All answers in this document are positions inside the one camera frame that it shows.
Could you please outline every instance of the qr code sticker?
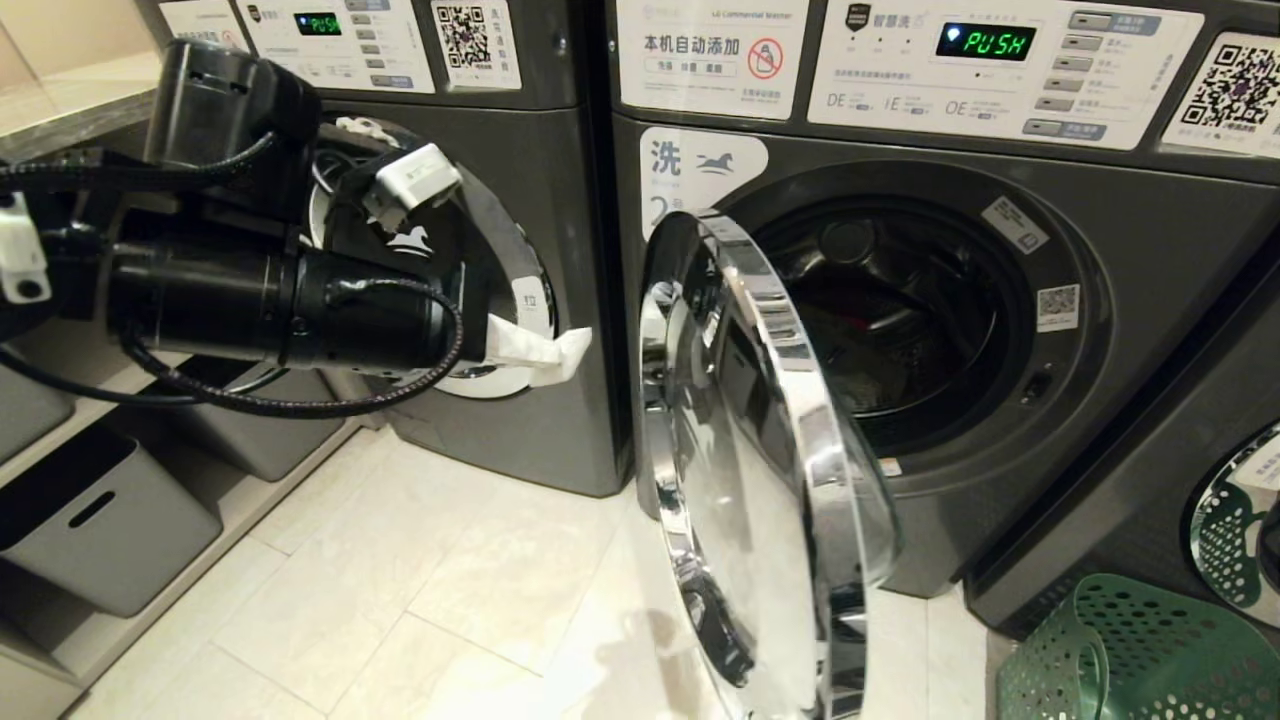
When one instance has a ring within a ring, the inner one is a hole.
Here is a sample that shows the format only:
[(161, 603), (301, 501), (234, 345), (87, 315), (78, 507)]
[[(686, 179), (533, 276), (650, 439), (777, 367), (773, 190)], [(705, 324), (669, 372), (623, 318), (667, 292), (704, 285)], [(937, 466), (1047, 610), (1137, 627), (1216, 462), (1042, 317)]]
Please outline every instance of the qr code sticker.
[(480, 5), (438, 5), (435, 19), (444, 38), (444, 56), (451, 68), (493, 67), (489, 26)]
[(1042, 333), (1080, 327), (1080, 286), (1051, 287), (1036, 293), (1036, 329)]
[(1256, 132), (1280, 100), (1280, 53), (1224, 44), (1183, 111), (1189, 126)]

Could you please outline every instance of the floor tile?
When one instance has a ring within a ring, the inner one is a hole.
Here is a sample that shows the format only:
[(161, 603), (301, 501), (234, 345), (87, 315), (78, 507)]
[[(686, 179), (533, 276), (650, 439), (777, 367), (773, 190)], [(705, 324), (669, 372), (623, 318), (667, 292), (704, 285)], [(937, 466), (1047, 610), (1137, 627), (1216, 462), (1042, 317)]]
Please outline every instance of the floor tile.
[(396, 442), (216, 643), (329, 712), (503, 482)]
[(868, 593), (865, 720), (923, 720), (932, 678), (920, 669), (929, 653), (928, 601), (886, 591)]
[(509, 482), (410, 612), (534, 673), (545, 670), (612, 539), (623, 497)]
[(426, 711), (436, 680), (470, 643), (404, 615), (351, 685), (330, 720), (394, 720)]
[(634, 503), (547, 671), (544, 696), (553, 717), (723, 717), (662, 530)]
[(399, 442), (389, 429), (362, 429), (302, 482), (250, 533), (292, 555), (351, 500)]
[(988, 633), (959, 585), (929, 601), (929, 720), (987, 716)]
[(449, 661), (413, 720), (544, 720), (541, 683), (529, 670), (468, 644)]
[(242, 539), (102, 675), (70, 720), (141, 717), (284, 560), (256, 539)]
[(143, 720), (323, 719), (314, 707), (207, 644), (143, 716)]

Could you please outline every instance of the no detergent symbol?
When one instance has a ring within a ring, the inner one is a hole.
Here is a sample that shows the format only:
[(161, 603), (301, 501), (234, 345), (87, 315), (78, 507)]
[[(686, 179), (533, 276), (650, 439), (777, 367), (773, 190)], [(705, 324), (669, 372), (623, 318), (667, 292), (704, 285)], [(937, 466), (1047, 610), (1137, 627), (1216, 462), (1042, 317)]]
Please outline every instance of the no detergent symbol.
[(782, 69), (782, 45), (772, 37), (755, 41), (746, 53), (746, 69), (760, 79), (769, 79)]

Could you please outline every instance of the label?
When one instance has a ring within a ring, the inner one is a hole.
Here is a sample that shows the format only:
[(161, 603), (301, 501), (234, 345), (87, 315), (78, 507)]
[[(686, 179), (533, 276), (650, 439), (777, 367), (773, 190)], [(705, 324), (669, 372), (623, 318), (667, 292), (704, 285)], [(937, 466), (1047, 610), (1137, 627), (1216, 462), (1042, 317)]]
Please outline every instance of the label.
[(202, 40), (225, 47), (248, 51), (248, 41), (236, 22), (229, 0), (186, 0), (163, 3), (160, 13), (174, 37)]
[(410, 0), (236, 0), (257, 54), (316, 87), (435, 92)]
[(1203, 23), (1061, 0), (829, 3), (808, 117), (1132, 150)]
[(1048, 287), (1036, 293), (1036, 332), (1052, 333), (1080, 327), (1080, 286)]
[(791, 117), (808, 0), (646, 0), (617, 6), (627, 105)]
[(507, 0), (433, 0), (431, 18), (452, 87), (520, 90)]
[(1014, 205), (1012, 200), (1005, 196), (1001, 196), (989, 208), (983, 210), (982, 217), (991, 223), (991, 227), (1000, 231), (1000, 234), (1005, 236), (1009, 242), (1012, 242), (1015, 247), (1021, 250), (1023, 255), (1030, 255), (1041, 245), (1048, 242), (1048, 233), (1041, 229), (1018, 205)]
[(1267, 441), (1248, 460), (1240, 462), (1231, 482), (1280, 492), (1280, 436)]
[(1164, 141), (1280, 158), (1280, 38), (1217, 36)]
[(897, 478), (902, 474), (902, 465), (897, 457), (881, 457), (881, 473), (884, 473), (886, 478)]
[(652, 127), (640, 136), (644, 238), (672, 210), (710, 208), (759, 177), (769, 151), (758, 137)]

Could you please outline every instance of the green digital display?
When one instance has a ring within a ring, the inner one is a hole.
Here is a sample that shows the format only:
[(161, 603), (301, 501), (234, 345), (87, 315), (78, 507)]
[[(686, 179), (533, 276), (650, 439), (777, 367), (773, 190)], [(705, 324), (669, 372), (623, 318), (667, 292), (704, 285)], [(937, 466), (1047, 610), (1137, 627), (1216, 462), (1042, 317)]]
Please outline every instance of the green digital display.
[(1033, 27), (946, 23), (938, 38), (938, 55), (1023, 61), (1036, 38)]
[(293, 22), (298, 23), (302, 35), (342, 35), (334, 13), (293, 13)]

